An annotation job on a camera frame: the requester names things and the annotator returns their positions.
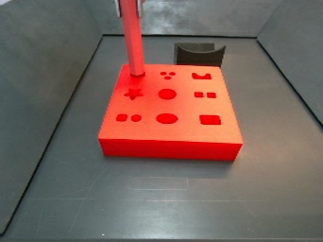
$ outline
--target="shape-shaped hole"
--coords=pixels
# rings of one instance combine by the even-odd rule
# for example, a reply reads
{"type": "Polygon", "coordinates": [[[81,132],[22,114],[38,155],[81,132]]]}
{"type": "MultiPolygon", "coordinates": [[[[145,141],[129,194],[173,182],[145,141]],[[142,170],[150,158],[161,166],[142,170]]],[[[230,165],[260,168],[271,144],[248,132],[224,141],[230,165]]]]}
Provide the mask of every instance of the shape-shaped hole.
{"type": "Polygon", "coordinates": [[[204,97],[202,92],[194,92],[194,97],[204,97]]]}
{"type": "Polygon", "coordinates": [[[132,117],[130,117],[130,121],[132,122],[138,122],[141,120],[141,116],[138,114],[134,114],[132,117]]]}
{"type": "Polygon", "coordinates": [[[156,121],[160,123],[160,124],[164,124],[164,125],[169,125],[169,124],[173,124],[177,120],[177,117],[176,115],[170,114],[170,113],[160,113],[157,116],[156,116],[156,121]]]}
{"type": "Polygon", "coordinates": [[[117,122],[125,122],[126,121],[126,114],[124,114],[124,113],[117,114],[116,121],[117,122]]]}
{"type": "Polygon", "coordinates": [[[217,95],[216,95],[216,93],[206,93],[206,97],[208,97],[208,98],[216,98],[217,95]]]}
{"type": "Polygon", "coordinates": [[[217,115],[200,115],[198,121],[201,125],[220,125],[220,119],[217,115]]]}
{"type": "Polygon", "coordinates": [[[124,96],[128,96],[130,100],[134,100],[137,96],[144,96],[144,95],[141,94],[141,89],[128,88],[124,96]]]}
{"type": "Polygon", "coordinates": [[[192,73],[192,79],[212,79],[210,74],[206,73],[204,75],[198,75],[197,73],[192,73]]]}
{"type": "Polygon", "coordinates": [[[173,99],[176,97],[176,91],[173,89],[161,89],[157,93],[161,99],[173,99]]]}

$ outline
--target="red block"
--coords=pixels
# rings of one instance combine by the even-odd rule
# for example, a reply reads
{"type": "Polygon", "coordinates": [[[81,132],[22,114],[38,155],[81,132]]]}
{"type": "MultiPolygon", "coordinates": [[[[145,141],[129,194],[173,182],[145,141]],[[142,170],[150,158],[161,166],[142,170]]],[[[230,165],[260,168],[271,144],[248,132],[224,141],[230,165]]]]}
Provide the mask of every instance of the red block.
{"type": "Polygon", "coordinates": [[[104,155],[233,161],[242,146],[220,69],[122,66],[98,134],[104,155]]]}

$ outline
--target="square hole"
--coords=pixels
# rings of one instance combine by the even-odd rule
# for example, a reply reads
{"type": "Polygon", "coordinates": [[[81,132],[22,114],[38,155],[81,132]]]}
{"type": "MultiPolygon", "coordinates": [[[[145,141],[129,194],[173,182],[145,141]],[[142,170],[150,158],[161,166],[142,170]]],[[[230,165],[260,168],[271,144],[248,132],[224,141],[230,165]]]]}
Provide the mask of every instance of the square hole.
{"type": "Polygon", "coordinates": [[[208,98],[216,98],[217,95],[216,95],[216,93],[206,93],[206,97],[208,97],[208,98]]]}
{"type": "Polygon", "coordinates": [[[202,92],[194,92],[194,97],[204,97],[202,92]]]}
{"type": "Polygon", "coordinates": [[[117,114],[116,121],[125,122],[126,121],[126,114],[117,114]]]}

